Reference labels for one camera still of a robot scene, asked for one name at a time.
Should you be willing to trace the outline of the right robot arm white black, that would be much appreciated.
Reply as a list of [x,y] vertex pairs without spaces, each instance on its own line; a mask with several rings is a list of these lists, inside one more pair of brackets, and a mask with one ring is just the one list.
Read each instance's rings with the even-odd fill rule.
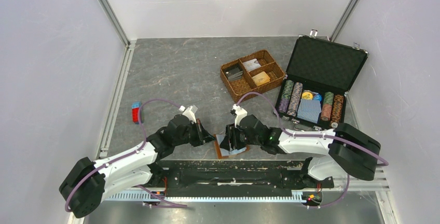
[[268,127],[254,115],[226,126],[219,147],[241,150],[248,145],[259,146],[271,154],[309,153],[312,158],[300,171],[300,181],[312,187],[331,176],[348,174],[360,180],[372,181],[378,166],[381,144],[356,129],[342,123],[335,129],[297,132],[280,127]]

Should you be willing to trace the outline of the brown leather card holder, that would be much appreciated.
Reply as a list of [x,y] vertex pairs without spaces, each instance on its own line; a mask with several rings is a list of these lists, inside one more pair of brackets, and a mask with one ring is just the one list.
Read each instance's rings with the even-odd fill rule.
[[250,150],[249,145],[242,149],[220,148],[221,141],[226,137],[224,134],[215,134],[214,148],[218,159],[227,159]]

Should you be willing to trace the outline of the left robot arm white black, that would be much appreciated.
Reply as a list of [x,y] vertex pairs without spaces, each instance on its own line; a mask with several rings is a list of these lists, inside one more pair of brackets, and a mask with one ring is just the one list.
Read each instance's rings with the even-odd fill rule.
[[163,180],[157,161],[172,154],[176,146],[197,147],[214,140],[199,119],[192,121],[176,115],[167,126],[126,151],[95,161],[84,157],[76,162],[59,187],[65,210],[82,218],[118,192],[145,184],[157,186]]

